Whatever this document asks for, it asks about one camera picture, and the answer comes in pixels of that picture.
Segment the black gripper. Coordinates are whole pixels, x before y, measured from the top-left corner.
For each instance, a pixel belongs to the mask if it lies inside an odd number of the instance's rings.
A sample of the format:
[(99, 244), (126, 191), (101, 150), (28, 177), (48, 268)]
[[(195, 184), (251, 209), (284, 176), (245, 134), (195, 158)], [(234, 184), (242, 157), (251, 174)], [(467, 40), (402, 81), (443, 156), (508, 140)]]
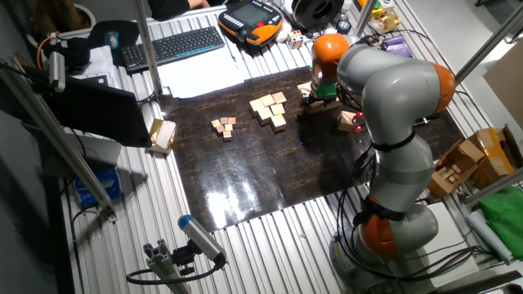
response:
[(302, 105), (308, 107), (340, 107), (342, 102), (335, 92), (310, 92), (302, 95)]

